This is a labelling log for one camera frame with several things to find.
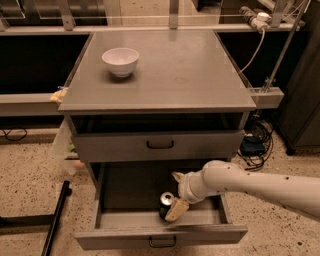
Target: speckled floor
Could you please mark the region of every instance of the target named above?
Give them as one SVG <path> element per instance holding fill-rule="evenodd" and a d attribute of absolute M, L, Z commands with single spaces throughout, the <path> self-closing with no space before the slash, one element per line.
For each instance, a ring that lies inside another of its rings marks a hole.
<path fill-rule="evenodd" d="M 74 234 L 89 230 L 95 188 L 86 170 L 64 169 L 51 153 L 57 130 L 31 130 L 19 143 L 0 137 L 0 215 L 4 217 L 52 214 L 64 180 L 71 182 L 51 255 L 319 255 L 320 223 L 245 194 L 227 194 L 235 224 L 248 233 L 239 244 L 172 249 L 83 251 Z M 320 151 L 304 150 L 294 156 L 274 134 L 274 150 L 263 172 L 320 178 Z M 0 255 L 40 255 L 47 229 L 7 234 L 0 230 Z"/>

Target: gray countertop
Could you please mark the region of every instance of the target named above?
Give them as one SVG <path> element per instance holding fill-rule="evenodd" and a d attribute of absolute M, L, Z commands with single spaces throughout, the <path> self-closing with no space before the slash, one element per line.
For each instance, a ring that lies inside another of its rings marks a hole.
<path fill-rule="evenodd" d="M 102 54 L 140 54 L 128 78 L 113 76 Z M 212 30 L 95 32 L 59 111 L 242 112 L 256 105 Z"/>

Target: drawer handle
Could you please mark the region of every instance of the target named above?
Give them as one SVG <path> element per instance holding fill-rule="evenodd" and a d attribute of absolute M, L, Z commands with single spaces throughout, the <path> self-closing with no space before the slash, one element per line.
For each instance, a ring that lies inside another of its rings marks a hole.
<path fill-rule="evenodd" d="M 170 142 L 170 145 L 162 146 L 162 147 L 152 146 L 150 141 L 147 141 L 147 148 L 149 148 L 149 149 L 170 149 L 170 148 L 173 148 L 173 147 L 174 147 L 174 141 L 173 140 Z"/>
<path fill-rule="evenodd" d="M 152 248 L 166 248 L 166 247 L 174 247 L 177 244 L 176 236 L 173 237 L 173 242 L 171 244 L 153 244 L 152 237 L 149 237 L 149 244 Z"/>

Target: black metal frame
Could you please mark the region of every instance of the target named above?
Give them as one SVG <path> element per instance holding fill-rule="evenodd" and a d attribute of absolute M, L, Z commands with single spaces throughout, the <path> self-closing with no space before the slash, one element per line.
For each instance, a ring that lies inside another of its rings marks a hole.
<path fill-rule="evenodd" d="M 71 195 L 72 190 L 69 188 L 69 181 L 64 181 L 60 196 L 56 205 L 54 214 L 36 215 L 36 216 L 22 216 L 22 217 L 0 217 L 0 228 L 17 228 L 30 226 L 44 226 L 50 225 L 46 242 L 43 247 L 42 256 L 49 256 L 53 240 L 58 228 L 61 212 L 67 196 Z"/>

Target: gray drawer front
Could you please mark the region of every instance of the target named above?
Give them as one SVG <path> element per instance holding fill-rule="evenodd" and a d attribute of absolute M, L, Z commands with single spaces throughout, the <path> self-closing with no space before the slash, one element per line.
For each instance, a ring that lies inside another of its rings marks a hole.
<path fill-rule="evenodd" d="M 163 234 L 140 231 L 132 234 L 116 232 L 83 232 L 76 234 L 78 243 L 84 250 L 165 248 L 174 246 L 194 246 L 238 243 L 246 234 L 245 226 L 232 224 L 206 227 L 186 227 L 185 230 L 164 230 Z"/>
<path fill-rule="evenodd" d="M 74 136 L 82 161 L 118 162 L 231 158 L 244 132 L 143 133 Z"/>

